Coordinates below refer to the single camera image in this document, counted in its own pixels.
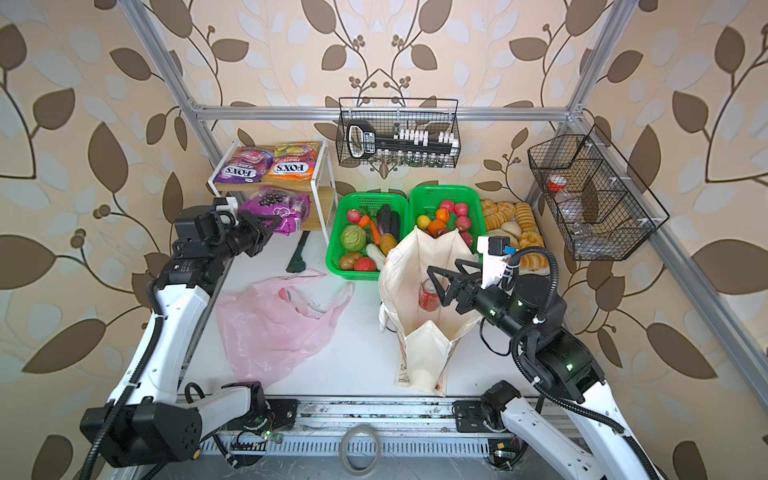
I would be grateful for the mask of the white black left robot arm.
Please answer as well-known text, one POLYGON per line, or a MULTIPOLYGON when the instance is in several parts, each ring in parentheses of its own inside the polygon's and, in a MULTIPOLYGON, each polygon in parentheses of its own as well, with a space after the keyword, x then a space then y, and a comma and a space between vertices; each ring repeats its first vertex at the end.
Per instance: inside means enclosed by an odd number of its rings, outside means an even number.
POLYGON ((191 460, 200 443, 230 421, 268 416, 257 381, 230 383, 190 403, 179 402, 178 390, 227 264, 260 253, 281 221, 224 199, 179 213, 170 259, 147 286, 151 318, 134 357, 105 404, 81 419, 91 448, 80 478, 92 477, 98 459, 114 468, 191 460))

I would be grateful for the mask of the purple Fox's candy bag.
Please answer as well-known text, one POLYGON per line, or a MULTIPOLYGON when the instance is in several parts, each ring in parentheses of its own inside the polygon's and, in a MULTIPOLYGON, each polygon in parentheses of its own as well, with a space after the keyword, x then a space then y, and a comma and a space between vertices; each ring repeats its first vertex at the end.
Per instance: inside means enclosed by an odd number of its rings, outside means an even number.
POLYGON ((214 182, 227 185, 260 183, 271 170, 274 159, 271 149, 238 147, 214 176, 214 182))

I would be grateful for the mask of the red cola can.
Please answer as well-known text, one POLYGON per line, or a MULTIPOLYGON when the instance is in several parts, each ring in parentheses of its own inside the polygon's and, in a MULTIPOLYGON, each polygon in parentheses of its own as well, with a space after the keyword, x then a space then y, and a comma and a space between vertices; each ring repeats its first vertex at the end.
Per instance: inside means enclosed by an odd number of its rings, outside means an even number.
POLYGON ((425 312, 434 312, 441 306, 437 288, 431 279, 426 279, 421 283, 418 305, 425 312))

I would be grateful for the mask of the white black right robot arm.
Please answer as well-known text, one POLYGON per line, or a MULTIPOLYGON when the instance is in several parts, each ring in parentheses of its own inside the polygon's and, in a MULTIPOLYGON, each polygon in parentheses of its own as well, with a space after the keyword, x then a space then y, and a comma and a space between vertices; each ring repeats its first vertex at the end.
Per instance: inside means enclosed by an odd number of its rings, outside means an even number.
POLYGON ((544 247, 507 249, 502 271, 482 282, 482 262, 458 259, 426 272, 440 303, 480 314, 509 337, 507 356, 538 394, 535 404, 507 381, 480 397, 484 427, 521 442, 516 459, 534 450, 564 479, 658 479, 661 474, 627 426, 604 372, 589 348, 563 325, 559 266, 544 247))

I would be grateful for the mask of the cream canvas tote bag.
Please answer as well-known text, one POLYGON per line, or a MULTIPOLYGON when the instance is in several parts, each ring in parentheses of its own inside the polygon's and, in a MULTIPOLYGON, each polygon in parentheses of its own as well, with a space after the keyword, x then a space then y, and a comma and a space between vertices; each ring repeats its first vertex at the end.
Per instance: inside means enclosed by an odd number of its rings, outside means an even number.
POLYGON ((398 386, 444 397, 447 365, 460 339, 481 320, 478 313, 457 313, 455 304, 435 312, 425 312, 418 305, 427 267, 452 269, 456 259, 475 259, 458 233, 433 238, 417 229, 386 256, 378 287, 399 342, 398 386))

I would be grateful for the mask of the purple snack packet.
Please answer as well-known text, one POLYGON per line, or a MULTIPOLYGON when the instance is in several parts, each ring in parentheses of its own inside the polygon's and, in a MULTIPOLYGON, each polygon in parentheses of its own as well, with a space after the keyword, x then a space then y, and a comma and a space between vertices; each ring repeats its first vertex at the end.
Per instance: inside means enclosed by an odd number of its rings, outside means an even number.
POLYGON ((255 215, 278 216, 280 221, 274 232, 289 236, 302 229, 310 216, 311 203, 306 193, 263 186, 240 209, 255 215))

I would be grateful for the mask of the orange Fox's candy bag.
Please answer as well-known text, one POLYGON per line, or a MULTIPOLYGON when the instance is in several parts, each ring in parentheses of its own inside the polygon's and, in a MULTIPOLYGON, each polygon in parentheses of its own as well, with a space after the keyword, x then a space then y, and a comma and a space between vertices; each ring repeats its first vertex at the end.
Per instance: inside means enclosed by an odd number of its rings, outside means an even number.
POLYGON ((312 178, 319 156, 318 142, 278 143, 274 146, 274 160, 266 178, 286 181, 305 181, 312 178))

